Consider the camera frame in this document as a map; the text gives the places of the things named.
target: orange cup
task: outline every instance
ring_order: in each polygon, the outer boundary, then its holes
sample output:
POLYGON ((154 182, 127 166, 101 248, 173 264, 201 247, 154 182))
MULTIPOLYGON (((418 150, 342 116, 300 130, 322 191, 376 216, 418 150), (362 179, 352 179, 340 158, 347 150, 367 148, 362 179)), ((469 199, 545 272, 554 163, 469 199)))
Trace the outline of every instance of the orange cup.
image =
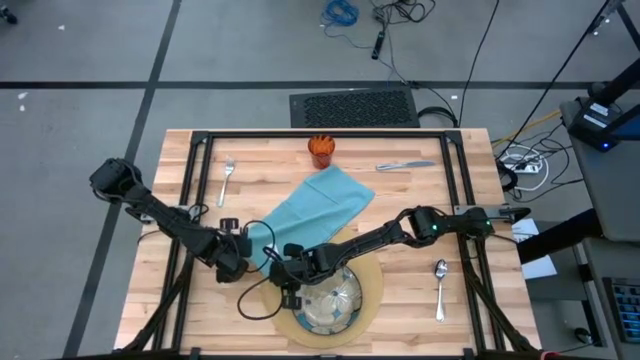
POLYGON ((331 165, 331 155, 336 149, 336 142, 329 135, 312 136, 307 144, 311 161, 316 169, 326 169, 331 165))

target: butter knife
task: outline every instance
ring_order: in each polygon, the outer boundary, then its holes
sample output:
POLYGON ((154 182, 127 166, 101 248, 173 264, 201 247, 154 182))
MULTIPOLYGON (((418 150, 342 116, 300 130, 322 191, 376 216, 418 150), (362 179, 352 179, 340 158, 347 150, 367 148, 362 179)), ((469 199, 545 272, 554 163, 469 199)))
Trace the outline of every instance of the butter knife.
POLYGON ((381 165, 376 165, 376 170, 385 171, 385 170, 420 167, 420 166, 432 166, 432 165, 435 165, 435 164, 436 163, 434 163, 433 161, 430 161, 430 160, 410 161, 410 162, 399 163, 399 164, 381 164, 381 165))

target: floor tile line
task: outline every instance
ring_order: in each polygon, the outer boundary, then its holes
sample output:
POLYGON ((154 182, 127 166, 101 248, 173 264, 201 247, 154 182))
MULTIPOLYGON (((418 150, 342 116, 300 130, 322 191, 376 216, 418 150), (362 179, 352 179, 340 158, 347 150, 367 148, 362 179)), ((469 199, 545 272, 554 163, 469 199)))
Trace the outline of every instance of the floor tile line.
MULTIPOLYGON (((149 110, 151 109, 151 104, 153 102, 153 95, 155 94, 155 84, 160 79, 160 73, 162 71, 164 60, 167 56, 169 43, 171 42, 171 36, 173 35, 181 3, 181 0, 173 0, 172 2, 171 10, 160 40, 160 45, 153 62, 153 67, 151 68, 149 81, 144 84, 144 96, 140 103, 138 115, 136 116, 131 137, 129 138, 129 143, 125 152, 125 159, 132 162, 135 159, 142 139, 142 133, 149 116, 149 110)), ((80 345, 82 344, 82 339, 89 322, 91 309, 93 308, 93 303, 98 291, 98 285, 102 277, 107 255, 109 254, 109 248, 111 247, 111 240, 113 239, 119 213, 120 205, 111 204, 109 206, 109 210, 107 211, 107 216, 105 217, 104 225, 102 226, 102 231, 100 233, 100 238, 98 240, 98 245, 96 247, 91 266, 89 267, 89 274, 87 275, 87 280, 85 282, 84 289, 82 290, 80 303, 78 304, 76 315, 64 348, 64 358, 76 357, 80 350, 80 345)))
MULTIPOLYGON (((551 87, 555 90, 583 90, 594 81, 558 81, 551 87)), ((412 81, 420 87, 432 89, 462 89, 464 81, 418 80, 412 81)), ((391 82, 391 86, 403 86, 391 82)), ((541 90, 549 82, 544 81, 472 81, 469 89, 474 90, 541 90)), ((385 88, 386 81, 379 80, 309 80, 309 81, 5 81, 0 89, 43 89, 43 90, 295 90, 295 89, 349 89, 385 88)))

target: silver fork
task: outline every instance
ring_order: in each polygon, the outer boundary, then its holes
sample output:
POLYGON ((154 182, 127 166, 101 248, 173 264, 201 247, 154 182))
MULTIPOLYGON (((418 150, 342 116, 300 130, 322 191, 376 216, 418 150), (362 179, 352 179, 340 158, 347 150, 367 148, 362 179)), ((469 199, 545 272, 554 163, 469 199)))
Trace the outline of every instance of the silver fork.
POLYGON ((231 157, 227 156, 227 164, 224 168, 224 183, 222 184, 222 191, 220 191, 220 197, 218 198, 218 207, 222 207, 222 205, 224 204, 224 193, 225 191, 227 191, 227 181, 229 181, 229 176, 235 168, 236 162, 233 161, 231 157))

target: teal napkin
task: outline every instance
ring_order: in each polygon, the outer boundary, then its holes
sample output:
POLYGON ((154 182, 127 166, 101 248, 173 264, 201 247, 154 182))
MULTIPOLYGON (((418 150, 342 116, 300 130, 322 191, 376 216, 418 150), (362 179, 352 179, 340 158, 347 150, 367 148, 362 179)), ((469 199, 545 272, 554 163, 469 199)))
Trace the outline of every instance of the teal napkin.
MULTIPOLYGON (((309 176, 298 188, 262 221, 276 234, 276 250, 282 255, 285 244, 302 245, 305 249, 329 241, 358 215, 373 199, 374 193, 339 168, 327 169, 309 176)), ((262 251, 271 246, 271 232, 262 224, 249 228, 252 242, 251 261, 256 266, 267 259, 262 251)), ((269 275, 270 262, 261 272, 269 275)))

